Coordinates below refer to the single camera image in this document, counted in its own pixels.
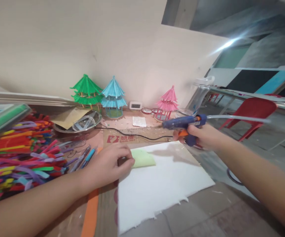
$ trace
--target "power cord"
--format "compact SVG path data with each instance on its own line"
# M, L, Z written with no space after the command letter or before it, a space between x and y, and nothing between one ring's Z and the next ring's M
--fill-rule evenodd
M126 134L126 133L123 133L121 132L120 130L116 129L116 128L108 128L108 127L101 127L101 128L98 128L98 127L95 127L96 129L111 129L111 130L115 130L117 132L119 132L120 134L124 135L124 136L138 136L138 137L142 137L142 138L145 138L147 140L151 140L151 141L155 141L155 140L159 140L161 138L164 138L164 137L169 137L169 138L172 138L173 136L162 136L162 137L158 137L158 138L148 138L148 137L145 137L143 135L139 135L139 134Z
M241 186L244 186L241 182L238 182L237 180L234 179L234 177L230 174L230 169L229 168L227 169L227 175L231 179L231 181L233 181L234 183L236 183L238 185L241 185Z

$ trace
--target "red logo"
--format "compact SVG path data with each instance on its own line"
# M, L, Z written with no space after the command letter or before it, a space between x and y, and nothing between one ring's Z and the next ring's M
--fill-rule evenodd
M120 138L120 142L131 142L134 140L135 140L134 136L122 136Z
M107 143L117 143L119 141L119 136L111 136L107 138Z

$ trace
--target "paper craft model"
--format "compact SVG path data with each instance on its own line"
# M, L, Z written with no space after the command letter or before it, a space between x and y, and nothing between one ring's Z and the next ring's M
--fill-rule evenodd
M127 105L123 98L125 92L115 80L115 76L102 91L104 98L102 99L102 106L106 110L106 115L110 118L120 118L123 116L123 106Z
M74 101L81 104L84 108L85 105L90 105L91 109L93 109L92 105L97 105L98 111L100 110L100 103L103 98L101 95L102 89L99 88L89 77L87 74L83 74L83 78L79 80L79 82L74 86L70 87L70 89L75 89L75 95L72 95Z
M156 105L158 106L157 113L155 114L155 119L158 121L165 121L170 119L170 115L172 111L178 109L174 86L170 90L168 90L159 100Z

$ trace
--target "blue paper pagoda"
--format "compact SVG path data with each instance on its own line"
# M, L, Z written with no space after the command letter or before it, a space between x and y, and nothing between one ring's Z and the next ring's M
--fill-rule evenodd
M123 116L123 106L127 105L123 98L125 92L115 80L115 76L102 91L104 98L101 101L102 106L106 110L106 115L110 118L120 118Z

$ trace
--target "green plastic container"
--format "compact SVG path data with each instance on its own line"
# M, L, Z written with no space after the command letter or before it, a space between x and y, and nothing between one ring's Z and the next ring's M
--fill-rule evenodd
M32 109L26 104L0 104L0 135L10 130L31 111Z

